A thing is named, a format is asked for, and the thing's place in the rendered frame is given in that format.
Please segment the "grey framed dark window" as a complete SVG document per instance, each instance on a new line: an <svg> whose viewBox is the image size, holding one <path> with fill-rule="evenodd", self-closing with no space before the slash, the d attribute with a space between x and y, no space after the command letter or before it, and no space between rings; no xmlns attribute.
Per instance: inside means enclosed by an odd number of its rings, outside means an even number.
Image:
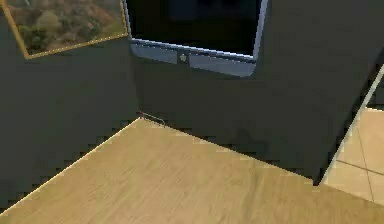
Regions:
<svg viewBox="0 0 384 224"><path fill-rule="evenodd" d="M269 0L123 0L135 56L235 77L255 73Z"/></svg>

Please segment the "gold framed landscape picture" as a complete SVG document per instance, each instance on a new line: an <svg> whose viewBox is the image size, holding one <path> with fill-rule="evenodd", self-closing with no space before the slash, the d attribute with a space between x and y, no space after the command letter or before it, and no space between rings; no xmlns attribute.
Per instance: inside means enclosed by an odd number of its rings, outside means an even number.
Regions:
<svg viewBox="0 0 384 224"><path fill-rule="evenodd" d="M26 59L129 34L123 0L0 0Z"/></svg>

